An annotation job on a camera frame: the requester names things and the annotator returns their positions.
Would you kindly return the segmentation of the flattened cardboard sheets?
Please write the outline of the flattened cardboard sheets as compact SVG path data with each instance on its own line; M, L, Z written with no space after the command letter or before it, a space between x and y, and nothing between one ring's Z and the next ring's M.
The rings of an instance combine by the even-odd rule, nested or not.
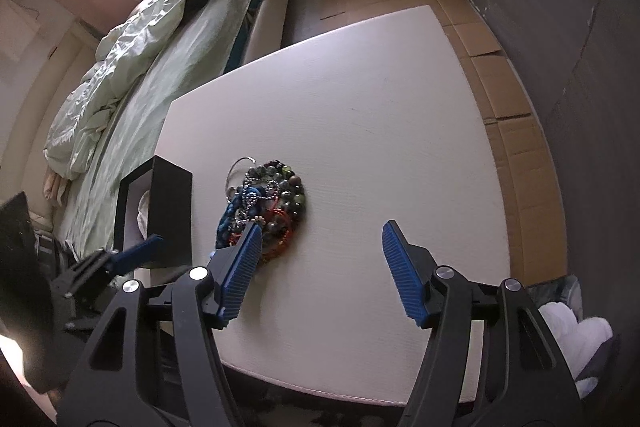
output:
M565 218L552 156L521 81L471 1L322 0L320 20L333 30L421 5L442 26L482 116L506 212L512 274L527 285L562 277Z

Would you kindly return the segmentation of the black jewelry box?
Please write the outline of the black jewelry box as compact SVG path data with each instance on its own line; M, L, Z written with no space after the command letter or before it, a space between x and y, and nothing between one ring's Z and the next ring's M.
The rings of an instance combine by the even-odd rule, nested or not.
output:
M160 251L145 263L165 269L192 263L190 171L154 156L119 183L113 246L126 251L156 234Z

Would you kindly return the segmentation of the green bed sheet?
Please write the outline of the green bed sheet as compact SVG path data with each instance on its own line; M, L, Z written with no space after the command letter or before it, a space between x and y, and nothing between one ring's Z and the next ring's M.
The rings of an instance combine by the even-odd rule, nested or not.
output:
M86 173L70 184L58 235L78 257L113 245L120 180L153 156L170 104L242 60L252 0L209 0L119 103Z

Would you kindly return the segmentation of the light green duvet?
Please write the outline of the light green duvet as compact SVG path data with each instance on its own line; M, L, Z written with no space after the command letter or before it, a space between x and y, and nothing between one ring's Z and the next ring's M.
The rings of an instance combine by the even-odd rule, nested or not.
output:
M53 172L73 180L88 170L117 105L178 29L187 1L144 0L100 41L96 62L49 128L43 156Z

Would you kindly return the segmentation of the black chair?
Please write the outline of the black chair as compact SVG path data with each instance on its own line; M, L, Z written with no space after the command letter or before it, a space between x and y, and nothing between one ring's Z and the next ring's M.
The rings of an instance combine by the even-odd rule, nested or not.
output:
M22 349L28 383L36 392L47 392L51 382L44 366L53 336L53 305L23 192L1 205L1 323Z

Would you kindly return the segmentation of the beige bed frame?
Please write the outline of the beige bed frame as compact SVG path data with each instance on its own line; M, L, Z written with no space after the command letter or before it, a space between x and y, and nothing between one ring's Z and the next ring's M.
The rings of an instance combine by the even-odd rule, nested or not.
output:
M288 0L262 0L244 50L242 65L281 49L287 10Z

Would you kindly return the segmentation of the silver ring bangle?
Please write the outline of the silver ring bangle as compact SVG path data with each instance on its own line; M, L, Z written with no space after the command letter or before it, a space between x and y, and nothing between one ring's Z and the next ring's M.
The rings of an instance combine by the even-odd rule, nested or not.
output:
M241 156L230 166L224 182L224 195L227 202L231 202L234 195L239 192L239 188L244 185L247 171L256 166L257 162L252 156Z

